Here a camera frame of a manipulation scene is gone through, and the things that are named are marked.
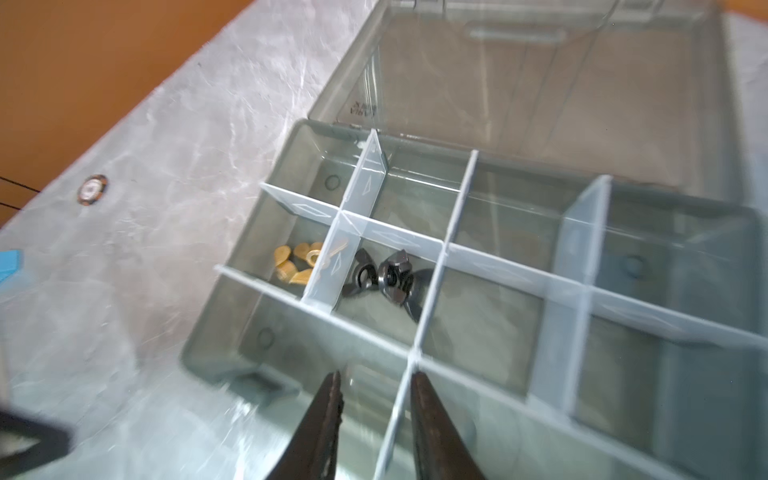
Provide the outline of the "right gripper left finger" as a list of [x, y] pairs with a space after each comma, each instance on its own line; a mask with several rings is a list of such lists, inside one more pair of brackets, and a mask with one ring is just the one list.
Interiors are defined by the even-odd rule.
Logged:
[[343, 410], [341, 373], [334, 371], [323, 380], [267, 479], [334, 479]]

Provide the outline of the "black wing nut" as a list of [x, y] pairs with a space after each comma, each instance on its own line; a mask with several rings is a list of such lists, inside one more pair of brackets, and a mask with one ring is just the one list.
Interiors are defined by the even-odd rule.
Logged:
[[378, 288], [384, 297], [397, 306], [403, 306], [411, 295], [414, 271], [405, 250], [387, 257], [378, 267]]
[[345, 283], [341, 290], [344, 298], [378, 289], [377, 265], [366, 249], [360, 248], [356, 252], [355, 262], [351, 280]]
[[406, 293], [403, 308], [416, 324], [420, 322], [433, 272], [433, 269], [411, 271], [406, 276], [402, 285], [402, 289]]

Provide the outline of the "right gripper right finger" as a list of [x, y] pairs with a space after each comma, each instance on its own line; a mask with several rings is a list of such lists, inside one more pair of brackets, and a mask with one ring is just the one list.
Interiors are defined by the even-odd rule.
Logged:
[[412, 374], [410, 399], [416, 478], [485, 479], [424, 372]]

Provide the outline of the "brass wing nut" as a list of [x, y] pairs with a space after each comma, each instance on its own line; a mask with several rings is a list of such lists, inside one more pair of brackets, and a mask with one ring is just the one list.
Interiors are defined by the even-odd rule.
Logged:
[[284, 283], [290, 283], [298, 273], [296, 265], [291, 260], [292, 249], [288, 245], [277, 247], [273, 253], [277, 278]]
[[313, 269], [319, 260], [322, 247], [322, 242], [315, 242], [312, 244], [301, 243], [293, 249], [293, 255], [299, 260], [303, 260], [308, 265], [308, 268], [297, 272], [290, 279], [291, 284], [307, 285], [309, 283]]

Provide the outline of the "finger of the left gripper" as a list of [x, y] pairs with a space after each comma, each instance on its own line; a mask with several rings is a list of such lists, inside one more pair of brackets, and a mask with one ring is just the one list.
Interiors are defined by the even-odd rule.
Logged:
[[11, 479], [67, 456], [71, 426], [1, 408], [1, 478]]

